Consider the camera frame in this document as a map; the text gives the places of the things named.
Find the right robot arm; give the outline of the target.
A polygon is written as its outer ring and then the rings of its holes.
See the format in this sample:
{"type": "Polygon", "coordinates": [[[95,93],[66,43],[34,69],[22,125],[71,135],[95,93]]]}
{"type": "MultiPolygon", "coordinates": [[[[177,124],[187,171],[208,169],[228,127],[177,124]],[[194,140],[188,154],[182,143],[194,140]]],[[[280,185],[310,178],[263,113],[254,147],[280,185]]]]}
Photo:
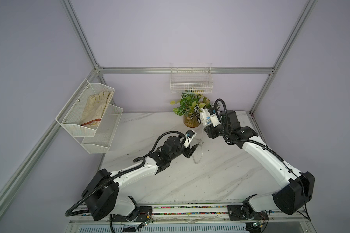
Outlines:
{"type": "Polygon", "coordinates": [[[300,208],[307,210],[312,199],[315,177],[310,172],[301,172],[273,151],[259,134],[249,126],[242,127],[235,111],[218,111],[217,99],[209,109],[200,109],[200,121],[209,138],[222,137],[230,146],[238,146],[254,157],[275,179],[280,189],[267,194],[253,194],[243,201],[240,214],[245,219],[254,219],[261,212],[280,210],[292,215],[300,208]]]}

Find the white power strip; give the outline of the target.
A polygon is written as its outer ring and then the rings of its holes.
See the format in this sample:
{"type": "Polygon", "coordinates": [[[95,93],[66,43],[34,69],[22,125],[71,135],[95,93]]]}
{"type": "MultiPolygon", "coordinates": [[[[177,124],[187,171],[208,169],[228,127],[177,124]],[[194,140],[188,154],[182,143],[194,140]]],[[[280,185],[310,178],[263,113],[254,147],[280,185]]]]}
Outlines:
{"type": "Polygon", "coordinates": [[[205,109],[204,108],[200,108],[200,111],[199,111],[199,122],[204,127],[208,126],[210,123],[212,123],[211,115],[210,115],[209,110],[207,108],[205,108],[205,109]]]}

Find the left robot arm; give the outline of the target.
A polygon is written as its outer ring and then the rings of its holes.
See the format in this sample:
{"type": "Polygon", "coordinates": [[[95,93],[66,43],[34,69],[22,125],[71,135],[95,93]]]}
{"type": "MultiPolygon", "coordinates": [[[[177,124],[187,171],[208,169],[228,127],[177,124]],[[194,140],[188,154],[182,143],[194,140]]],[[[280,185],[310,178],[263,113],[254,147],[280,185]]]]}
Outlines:
{"type": "Polygon", "coordinates": [[[191,145],[196,135],[194,130],[184,134],[179,131],[163,133],[148,154],[133,160],[133,166],[114,172],[99,170],[83,191],[81,199],[64,215],[90,214],[95,221],[108,215],[121,216],[127,221],[136,220],[141,213],[140,207],[132,196],[124,195],[124,189],[164,171],[180,155],[190,158],[197,148],[197,145],[191,145]]]}

